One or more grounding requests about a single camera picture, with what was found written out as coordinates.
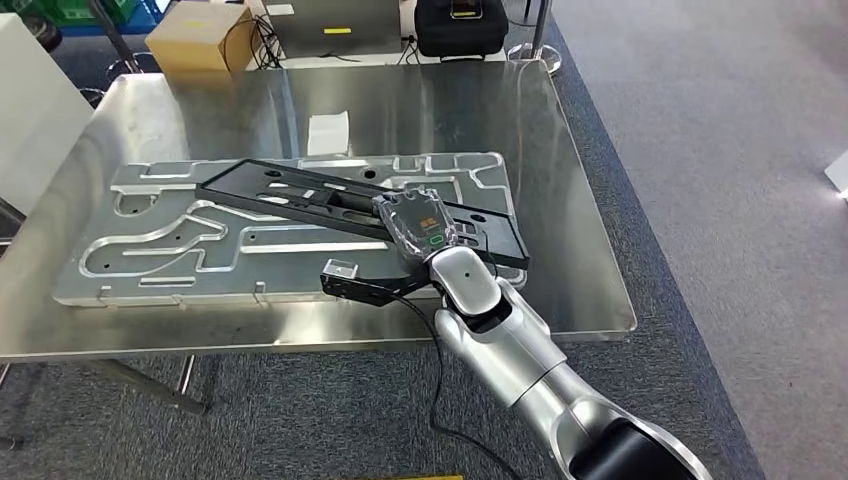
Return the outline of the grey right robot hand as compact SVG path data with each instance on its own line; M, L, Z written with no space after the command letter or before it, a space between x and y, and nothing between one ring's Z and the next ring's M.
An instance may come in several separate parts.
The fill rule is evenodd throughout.
M410 267L458 245L458 232L445 203L434 189L419 186L384 192L372 198L401 258Z

